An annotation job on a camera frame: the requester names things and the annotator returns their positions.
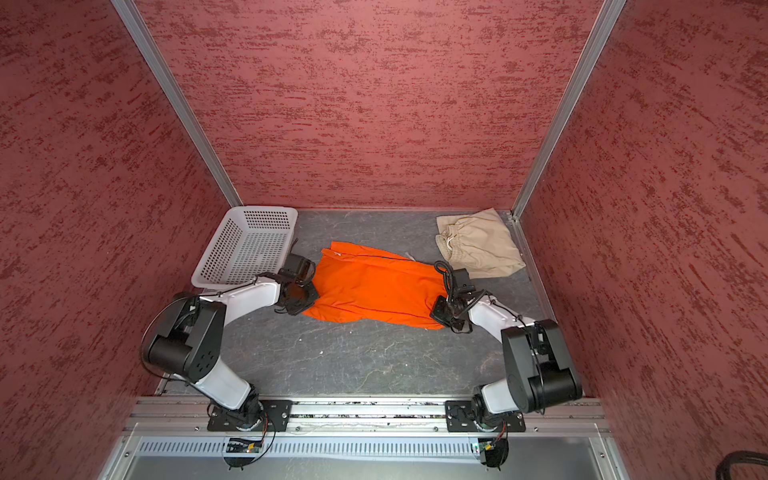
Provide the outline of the orange shorts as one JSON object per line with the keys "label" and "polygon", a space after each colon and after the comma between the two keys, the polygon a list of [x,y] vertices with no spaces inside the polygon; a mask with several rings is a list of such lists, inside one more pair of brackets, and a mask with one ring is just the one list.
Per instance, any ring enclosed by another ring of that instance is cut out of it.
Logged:
{"label": "orange shorts", "polygon": [[431,265],[371,247],[333,241],[322,250],[312,279],[319,298],[303,314],[331,323],[375,320],[426,330],[446,290]]}

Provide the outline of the beige drawstring shorts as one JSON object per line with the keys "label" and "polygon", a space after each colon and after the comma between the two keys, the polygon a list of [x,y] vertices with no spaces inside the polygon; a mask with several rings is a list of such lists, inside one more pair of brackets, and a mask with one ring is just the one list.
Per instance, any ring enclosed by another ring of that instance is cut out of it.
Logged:
{"label": "beige drawstring shorts", "polygon": [[526,264],[511,232],[493,208],[468,215],[436,218],[436,245],[453,269],[466,269],[472,279],[503,278]]}

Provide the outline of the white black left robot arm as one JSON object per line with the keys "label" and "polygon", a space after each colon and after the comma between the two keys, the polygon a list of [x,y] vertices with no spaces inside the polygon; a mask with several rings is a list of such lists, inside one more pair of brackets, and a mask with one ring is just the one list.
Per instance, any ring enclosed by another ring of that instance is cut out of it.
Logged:
{"label": "white black left robot arm", "polygon": [[256,388],[222,359],[224,330],[262,308],[296,316],[319,294],[309,280],[268,275],[223,291],[183,295],[152,320],[142,336],[141,364],[205,395],[217,419],[233,430],[266,426],[268,416]]}

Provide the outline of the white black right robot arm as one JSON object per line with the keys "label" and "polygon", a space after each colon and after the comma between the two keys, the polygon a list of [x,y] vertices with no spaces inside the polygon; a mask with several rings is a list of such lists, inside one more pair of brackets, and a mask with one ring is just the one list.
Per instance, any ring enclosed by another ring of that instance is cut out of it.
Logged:
{"label": "white black right robot arm", "polygon": [[502,347],[504,377],[477,387],[472,399],[448,403],[448,428],[502,432],[524,429],[526,413],[576,401],[583,387],[557,322],[533,320],[503,305],[495,296],[440,296],[431,318],[457,334],[475,327],[490,333]]}

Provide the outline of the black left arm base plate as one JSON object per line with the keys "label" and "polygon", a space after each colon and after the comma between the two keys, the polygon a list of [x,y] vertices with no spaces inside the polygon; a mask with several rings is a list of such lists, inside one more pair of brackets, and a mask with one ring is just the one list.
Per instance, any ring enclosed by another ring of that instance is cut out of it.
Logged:
{"label": "black left arm base plate", "polygon": [[291,400],[251,400],[239,409],[226,409],[211,403],[208,410],[209,432],[284,432],[294,403]]}

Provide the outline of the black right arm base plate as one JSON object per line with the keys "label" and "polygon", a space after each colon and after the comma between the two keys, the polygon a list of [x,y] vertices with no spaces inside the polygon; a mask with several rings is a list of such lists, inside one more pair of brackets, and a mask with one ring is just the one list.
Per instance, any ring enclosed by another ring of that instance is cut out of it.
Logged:
{"label": "black right arm base plate", "polygon": [[447,430],[450,433],[522,433],[526,431],[523,414],[509,411],[490,413],[477,398],[449,400],[444,403]]}

